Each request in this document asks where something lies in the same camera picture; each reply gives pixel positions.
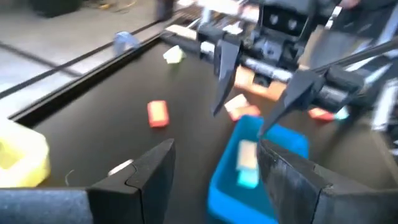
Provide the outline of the orange-white block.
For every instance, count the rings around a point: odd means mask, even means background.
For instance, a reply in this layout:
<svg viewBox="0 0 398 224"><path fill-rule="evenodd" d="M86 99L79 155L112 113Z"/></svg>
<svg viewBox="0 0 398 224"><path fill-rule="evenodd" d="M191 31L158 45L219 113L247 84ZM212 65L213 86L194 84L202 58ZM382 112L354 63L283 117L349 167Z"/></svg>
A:
<svg viewBox="0 0 398 224"><path fill-rule="evenodd" d="M239 120L244 115L259 116L260 114L261 112L256 105L242 106L229 112L229 116L233 121Z"/></svg>

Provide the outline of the mint green long block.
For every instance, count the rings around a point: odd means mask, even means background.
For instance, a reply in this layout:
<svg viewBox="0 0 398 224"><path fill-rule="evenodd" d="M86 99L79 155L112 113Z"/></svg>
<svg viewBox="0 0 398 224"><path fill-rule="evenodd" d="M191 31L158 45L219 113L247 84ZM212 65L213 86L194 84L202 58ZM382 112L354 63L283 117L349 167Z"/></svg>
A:
<svg viewBox="0 0 398 224"><path fill-rule="evenodd" d="M241 170L238 172L237 184L246 189L254 189L259 183L258 170Z"/></svg>
<svg viewBox="0 0 398 224"><path fill-rule="evenodd" d="M346 106L342 107L337 113L333 115L335 120L344 120L349 116L349 110Z"/></svg>

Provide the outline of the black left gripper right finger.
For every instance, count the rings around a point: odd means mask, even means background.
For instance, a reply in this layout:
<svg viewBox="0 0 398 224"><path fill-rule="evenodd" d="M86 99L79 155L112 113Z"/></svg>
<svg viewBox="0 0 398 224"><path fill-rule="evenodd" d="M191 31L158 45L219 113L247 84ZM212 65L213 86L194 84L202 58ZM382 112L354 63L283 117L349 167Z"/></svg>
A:
<svg viewBox="0 0 398 224"><path fill-rule="evenodd" d="M372 189L269 140L257 161L279 224L398 224L398 189Z"/></svg>

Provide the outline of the orange plastic bin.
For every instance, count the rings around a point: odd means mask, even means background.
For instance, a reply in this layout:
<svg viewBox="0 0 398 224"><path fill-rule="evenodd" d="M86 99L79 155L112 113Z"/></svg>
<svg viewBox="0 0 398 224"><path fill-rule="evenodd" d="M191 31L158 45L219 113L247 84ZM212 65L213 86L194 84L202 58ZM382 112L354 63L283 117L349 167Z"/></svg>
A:
<svg viewBox="0 0 398 224"><path fill-rule="evenodd" d="M255 84L254 76L255 73L252 70L239 66L236 70L234 86L273 101L277 101L286 88L286 84L278 81L272 81L268 87Z"/></svg>

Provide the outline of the pale pink small cube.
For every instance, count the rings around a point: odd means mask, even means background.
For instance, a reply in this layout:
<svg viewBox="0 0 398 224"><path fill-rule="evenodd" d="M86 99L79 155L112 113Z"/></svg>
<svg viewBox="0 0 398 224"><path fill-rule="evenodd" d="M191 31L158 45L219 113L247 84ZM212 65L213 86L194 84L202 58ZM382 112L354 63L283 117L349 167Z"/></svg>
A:
<svg viewBox="0 0 398 224"><path fill-rule="evenodd" d="M228 102L226 102L224 104L224 107L225 107L226 111L230 113L230 112L234 111L235 109L242 108L242 107L245 107L248 105L249 105L249 103L248 103L246 97L243 94L240 94L240 95L235 96Z"/></svg>

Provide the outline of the black aluminium table frame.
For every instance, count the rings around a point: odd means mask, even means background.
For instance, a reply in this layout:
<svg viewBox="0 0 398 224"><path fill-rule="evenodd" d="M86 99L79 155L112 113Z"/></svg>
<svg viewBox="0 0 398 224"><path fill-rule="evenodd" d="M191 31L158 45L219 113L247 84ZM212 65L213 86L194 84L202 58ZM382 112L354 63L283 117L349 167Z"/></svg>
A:
<svg viewBox="0 0 398 224"><path fill-rule="evenodd" d="M124 52L122 55L102 64L74 82L60 87L55 92L36 101L30 106L24 108L22 111L13 114L9 119L28 127L41 123L43 120L48 119L51 115L64 108L66 105L75 101L81 95L90 91L103 80L117 73L120 69L126 67L135 59L145 54L155 45L159 44L161 38L177 34L177 32L166 29L152 36L145 40L140 47Z"/></svg>

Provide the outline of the blue plastic bin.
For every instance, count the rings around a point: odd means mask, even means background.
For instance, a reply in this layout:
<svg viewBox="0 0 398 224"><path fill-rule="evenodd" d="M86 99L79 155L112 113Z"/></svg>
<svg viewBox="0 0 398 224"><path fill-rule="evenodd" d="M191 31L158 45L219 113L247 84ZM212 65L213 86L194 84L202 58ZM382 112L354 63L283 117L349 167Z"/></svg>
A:
<svg viewBox="0 0 398 224"><path fill-rule="evenodd" d="M238 184L236 165L239 142L258 141L257 133L263 122L260 117L245 115L236 123L211 178L208 210L224 222L278 224L265 185L259 182L255 188L248 189Z"/></svg>

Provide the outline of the black table mat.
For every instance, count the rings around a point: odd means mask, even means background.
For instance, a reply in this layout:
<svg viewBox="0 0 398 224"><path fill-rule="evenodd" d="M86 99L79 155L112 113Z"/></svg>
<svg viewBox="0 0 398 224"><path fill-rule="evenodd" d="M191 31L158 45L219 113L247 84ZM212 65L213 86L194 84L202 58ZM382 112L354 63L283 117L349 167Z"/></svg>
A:
<svg viewBox="0 0 398 224"><path fill-rule="evenodd" d="M207 212L208 185L234 129L226 111L211 113L213 67L194 55L171 66L159 43L36 130L50 145L48 186L87 186L118 164L136 159L165 139L177 160L166 224L219 224ZM149 126L147 104L164 100L169 124ZM377 190L398 188L398 166L366 117L321 123L295 111L280 124L306 135L313 162Z"/></svg>

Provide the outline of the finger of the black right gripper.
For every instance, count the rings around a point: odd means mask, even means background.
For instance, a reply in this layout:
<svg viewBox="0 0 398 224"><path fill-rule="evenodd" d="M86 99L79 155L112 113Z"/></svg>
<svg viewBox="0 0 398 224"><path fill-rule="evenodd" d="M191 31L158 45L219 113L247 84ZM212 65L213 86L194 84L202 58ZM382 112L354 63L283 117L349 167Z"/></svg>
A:
<svg viewBox="0 0 398 224"><path fill-rule="evenodd" d="M264 119L258 136L265 135L278 120L292 110L307 109L324 86L325 81L323 76L310 70L295 72L270 115Z"/></svg>
<svg viewBox="0 0 398 224"><path fill-rule="evenodd" d="M218 75L218 86L212 108L214 116L220 112L234 85L236 69L241 56L241 46L240 40L219 40L215 47L214 69Z"/></svg>

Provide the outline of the red wooden block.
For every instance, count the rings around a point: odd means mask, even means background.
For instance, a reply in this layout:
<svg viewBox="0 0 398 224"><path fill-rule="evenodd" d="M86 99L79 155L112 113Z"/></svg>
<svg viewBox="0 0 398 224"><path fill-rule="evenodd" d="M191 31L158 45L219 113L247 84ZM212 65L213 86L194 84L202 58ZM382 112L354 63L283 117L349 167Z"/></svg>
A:
<svg viewBox="0 0 398 224"><path fill-rule="evenodd" d="M149 126L152 128L161 128L169 124L169 113L166 101L157 100L147 104Z"/></svg>
<svg viewBox="0 0 398 224"><path fill-rule="evenodd" d="M320 108L310 109L308 114L311 118L322 121L333 121L335 119L335 115L333 113L329 113Z"/></svg>

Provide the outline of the tan long block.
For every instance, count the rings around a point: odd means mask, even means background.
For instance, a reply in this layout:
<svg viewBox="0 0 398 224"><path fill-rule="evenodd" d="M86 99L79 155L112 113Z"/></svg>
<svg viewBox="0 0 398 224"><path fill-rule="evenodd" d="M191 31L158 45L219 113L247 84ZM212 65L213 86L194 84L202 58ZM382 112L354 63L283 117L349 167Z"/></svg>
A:
<svg viewBox="0 0 398 224"><path fill-rule="evenodd" d="M257 170L257 143L242 140L238 145L237 170Z"/></svg>

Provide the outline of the yellow plastic bin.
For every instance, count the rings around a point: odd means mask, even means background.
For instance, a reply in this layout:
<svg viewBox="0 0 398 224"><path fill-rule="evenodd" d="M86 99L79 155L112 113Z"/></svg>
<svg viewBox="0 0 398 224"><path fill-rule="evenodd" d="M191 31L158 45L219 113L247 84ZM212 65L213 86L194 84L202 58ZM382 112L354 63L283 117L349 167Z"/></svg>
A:
<svg viewBox="0 0 398 224"><path fill-rule="evenodd" d="M36 187L50 174L44 135L0 119L0 188Z"/></svg>

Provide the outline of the white wooden block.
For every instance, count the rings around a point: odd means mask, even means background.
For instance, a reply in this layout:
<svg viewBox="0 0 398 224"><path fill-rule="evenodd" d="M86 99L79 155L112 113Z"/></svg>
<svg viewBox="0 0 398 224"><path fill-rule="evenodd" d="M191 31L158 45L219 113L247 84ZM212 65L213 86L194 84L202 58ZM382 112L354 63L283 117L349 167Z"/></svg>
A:
<svg viewBox="0 0 398 224"><path fill-rule="evenodd" d="M185 52L178 45L173 46L163 54L163 58L167 64L180 63L185 57Z"/></svg>

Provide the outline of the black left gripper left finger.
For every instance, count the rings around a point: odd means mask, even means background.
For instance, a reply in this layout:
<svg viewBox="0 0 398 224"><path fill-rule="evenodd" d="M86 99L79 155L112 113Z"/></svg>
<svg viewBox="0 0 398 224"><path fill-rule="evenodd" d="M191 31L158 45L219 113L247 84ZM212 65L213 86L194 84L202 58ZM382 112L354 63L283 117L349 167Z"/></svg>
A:
<svg viewBox="0 0 398 224"><path fill-rule="evenodd" d="M94 224L162 224L174 179L175 142L167 139L88 189Z"/></svg>

